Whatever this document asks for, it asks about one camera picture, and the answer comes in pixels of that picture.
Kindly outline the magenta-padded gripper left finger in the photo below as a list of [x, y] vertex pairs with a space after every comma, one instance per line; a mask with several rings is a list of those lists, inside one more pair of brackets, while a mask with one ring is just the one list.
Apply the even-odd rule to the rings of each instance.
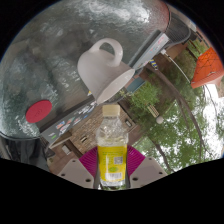
[[94, 147], [79, 159], [71, 159], [58, 174], [78, 186], [97, 189], [99, 185], [97, 148]]

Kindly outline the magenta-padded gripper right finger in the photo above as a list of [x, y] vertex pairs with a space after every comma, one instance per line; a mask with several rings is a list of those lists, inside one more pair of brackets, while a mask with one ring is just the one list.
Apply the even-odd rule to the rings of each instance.
[[153, 157], [145, 157], [132, 146], [128, 147], [126, 187], [135, 189], [165, 177], [167, 173]]

